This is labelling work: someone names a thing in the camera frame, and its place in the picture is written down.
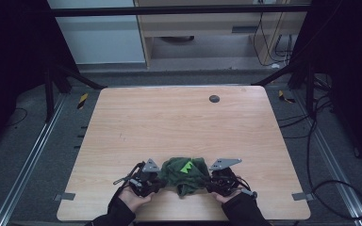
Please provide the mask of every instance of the dark green fabric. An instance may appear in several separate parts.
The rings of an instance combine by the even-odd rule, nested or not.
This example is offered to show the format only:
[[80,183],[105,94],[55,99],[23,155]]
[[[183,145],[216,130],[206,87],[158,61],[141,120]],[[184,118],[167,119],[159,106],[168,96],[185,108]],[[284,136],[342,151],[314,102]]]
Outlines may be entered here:
[[167,186],[175,186],[178,195],[182,197],[205,188],[209,173],[203,158],[174,157],[163,163],[158,177],[166,180]]

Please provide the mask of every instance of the white panel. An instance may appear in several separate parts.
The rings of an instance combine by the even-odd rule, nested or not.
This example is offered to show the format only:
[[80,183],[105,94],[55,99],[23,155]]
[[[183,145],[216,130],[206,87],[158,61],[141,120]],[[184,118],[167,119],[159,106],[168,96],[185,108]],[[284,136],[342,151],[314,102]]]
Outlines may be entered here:
[[[132,0],[48,0],[51,8],[133,7]],[[144,62],[136,16],[57,18],[77,64]]]

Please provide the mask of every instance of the person's arm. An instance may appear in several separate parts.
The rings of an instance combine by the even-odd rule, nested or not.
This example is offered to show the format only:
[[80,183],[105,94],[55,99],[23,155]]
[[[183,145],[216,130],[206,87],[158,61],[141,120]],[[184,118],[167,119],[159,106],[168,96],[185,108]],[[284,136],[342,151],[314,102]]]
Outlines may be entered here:
[[222,210],[233,226],[271,226],[249,195],[240,191],[229,197],[215,192],[212,192],[212,195],[222,203]]
[[95,218],[86,226],[128,226],[135,219],[135,212],[143,204],[150,202],[154,193],[139,197],[130,187],[126,187],[111,208],[110,213]]

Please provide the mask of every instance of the black jacket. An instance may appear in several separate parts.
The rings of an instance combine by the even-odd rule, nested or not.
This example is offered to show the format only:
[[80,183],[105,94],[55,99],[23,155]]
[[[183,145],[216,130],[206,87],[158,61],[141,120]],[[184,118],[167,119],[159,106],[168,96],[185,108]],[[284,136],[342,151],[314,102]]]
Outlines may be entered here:
[[[255,201],[244,193],[223,204],[222,210],[232,226],[271,226],[261,215]],[[134,219],[135,214],[117,199],[109,214],[94,219],[86,226],[128,226]]]

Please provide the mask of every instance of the table top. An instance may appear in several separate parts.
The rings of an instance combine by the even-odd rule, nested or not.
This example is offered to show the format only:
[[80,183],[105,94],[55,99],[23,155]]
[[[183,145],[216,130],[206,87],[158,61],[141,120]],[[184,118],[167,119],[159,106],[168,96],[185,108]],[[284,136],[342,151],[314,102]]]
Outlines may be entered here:
[[[209,101],[217,95],[220,101]],[[307,202],[287,147],[262,87],[149,87],[103,89],[90,119],[58,219],[92,220],[135,165],[152,158],[160,167],[171,157],[241,158],[231,167],[258,194],[266,219],[306,219]],[[174,187],[160,190],[136,220],[226,220],[205,189],[179,198]]]

